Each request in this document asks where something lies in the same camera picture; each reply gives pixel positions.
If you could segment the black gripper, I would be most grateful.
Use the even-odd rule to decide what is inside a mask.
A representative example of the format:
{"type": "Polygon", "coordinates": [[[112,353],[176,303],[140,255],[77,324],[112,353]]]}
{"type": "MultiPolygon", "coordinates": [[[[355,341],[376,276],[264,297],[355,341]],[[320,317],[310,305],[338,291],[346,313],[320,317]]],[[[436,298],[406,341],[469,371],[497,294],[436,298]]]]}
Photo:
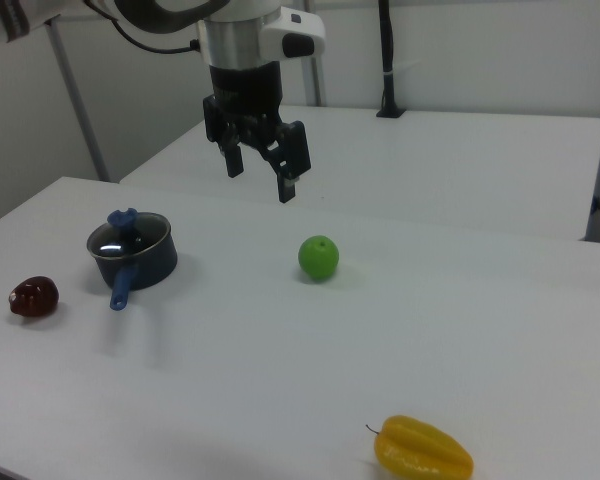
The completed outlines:
{"type": "Polygon", "coordinates": [[[279,108],[283,92],[276,61],[249,70],[211,67],[213,94],[203,100],[206,135],[225,158],[227,174],[244,172],[241,146],[256,150],[277,173],[278,198],[295,198],[298,177],[311,168],[306,129],[285,122],[279,108]]]}

